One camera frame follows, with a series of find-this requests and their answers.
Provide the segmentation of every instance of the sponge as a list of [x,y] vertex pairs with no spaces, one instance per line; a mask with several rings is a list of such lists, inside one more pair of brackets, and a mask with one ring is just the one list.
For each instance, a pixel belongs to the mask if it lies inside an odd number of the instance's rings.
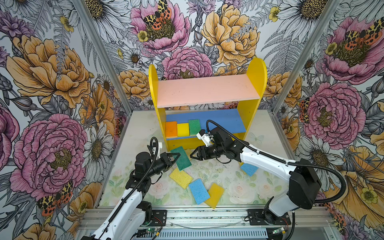
[[210,198],[206,200],[205,203],[215,209],[223,193],[224,188],[220,187],[216,183],[212,184],[211,188],[208,190]]
[[178,147],[170,151],[171,153],[178,152],[180,153],[180,157],[177,159],[176,164],[179,170],[186,169],[189,166],[192,166],[191,161],[189,160],[187,154],[185,153],[183,147]]
[[177,124],[177,136],[178,137],[189,137],[189,123],[178,123]]
[[189,134],[191,136],[196,136],[196,134],[198,134],[201,130],[200,120],[193,119],[193,120],[189,120],[188,123],[189,123]]
[[177,137],[177,122],[166,122],[166,138]]
[[209,199],[209,194],[201,179],[197,179],[196,181],[190,183],[189,188],[191,189],[192,195],[198,205]]
[[248,163],[244,163],[241,167],[240,167],[246,174],[248,174],[248,176],[252,176],[256,170],[258,169],[258,167],[254,166],[254,165],[251,165],[251,164],[248,164]]
[[169,177],[178,185],[180,185],[183,189],[186,189],[188,187],[188,184],[190,184],[193,180],[193,177],[191,177],[184,171],[179,171],[177,168],[173,170]]

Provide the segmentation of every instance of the shelf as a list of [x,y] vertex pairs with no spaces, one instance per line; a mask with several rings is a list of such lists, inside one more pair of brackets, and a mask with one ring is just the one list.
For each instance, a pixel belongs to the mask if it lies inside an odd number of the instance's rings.
[[[201,129],[206,129],[205,122],[210,119],[222,127],[227,129],[231,133],[240,133],[246,132],[243,121],[240,117],[237,109],[220,109],[220,110],[212,110],[212,111],[203,111],[203,112],[191,112],[191,113],[179,113],[179,114],[169,114],[167,115],[167,122],[176,121],[177,123],[186,123],[188,120],[199,119]],[[212,130],[216,126],[212,123],[209,123],[209,129]],[[185,139],[185,138],[194,138],[193,137],[178,137],[178,138],[170,138],[167,140],[175,140],[175,139]]]
[[246,74],[158,83],[157,108],[260,99]]

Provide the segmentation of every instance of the yellow shelf side panel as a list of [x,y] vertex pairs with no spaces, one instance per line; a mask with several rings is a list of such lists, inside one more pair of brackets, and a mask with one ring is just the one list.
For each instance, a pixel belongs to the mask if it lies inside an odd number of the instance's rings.
[[166,132],[165,132],[166,122],[167,122],[166,110],[165,108],[157,108],[157,94],[159,91],[159,79],[157,77],[156,68],[153,64],[149,65],[148,78],[149,78],[149,88],[151,90],[152,101],[153,101],[153,105],[155,106],[157,118],[159,120],[161,133],[164,139],[164,144],[167,150],[170,151],[170,149],[168,148]]
[[247,76],[259,94],[260,99],[239,101],[237,110],[239,111],[244,127],[247,130],[245,133],[237,134],[237,137],[242,140],[247,136],[266,88],[267,71],[265,62],[261,58],[254,58],[248,66]]

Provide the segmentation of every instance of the yellow sponge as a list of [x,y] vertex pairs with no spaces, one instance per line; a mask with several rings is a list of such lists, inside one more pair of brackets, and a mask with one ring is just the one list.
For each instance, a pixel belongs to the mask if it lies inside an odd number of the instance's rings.
[[184,171],[179,171],[178,168],[175,168],[175,170],[173,170],[169,177],[178,185],[180,185],[183,189],[186,189],[193,180],[193,177],[191,177]]
[[189,123],[177,124],[177,137],[189,137]]
[[211,208],[216,208],[221,196],[224,194],[224,188],[220,187],[216,183],[212,184],[211,188],[208,190],[210,198],[205,201],[205,203]]

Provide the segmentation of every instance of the floral tabletop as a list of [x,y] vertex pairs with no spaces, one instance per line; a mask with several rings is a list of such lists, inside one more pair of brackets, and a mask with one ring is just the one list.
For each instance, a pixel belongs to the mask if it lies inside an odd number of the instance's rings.
[[[101,206],[117,204],[125,190],[129,174],[134,169],[136,154],[147,151],[146,145],[153,136],[160,141],[162,139],[155,112],[134,111],[109,180],[106,182],[103,198],[100,201]],[[287,157],[265,110],[259,110],[256,113],[246,141],[267,152]],[[187,155],[191,152],[191,149],[186,150]],[[237,161],[222,164],[216,160],[190,160],[192,166],[184,171],[194,180],[201,179],[206,189],[209,189],[213,183],[225,189],[219,205],[265,204],[270,197],[287,188],[285,182],[262,169],[258,169],[253,176],[248,176],[240,169]],[[227,158],[221,157],[219,160],[226,162]],[[168,177],[176,167],[175,165],[165,172],[160,180],[150,187],[144,200],[152,202],[153,205],[196,205],[190,189],[184,190]],[[157,178],[158,175],[153,176],[152,182],[156,182]]]

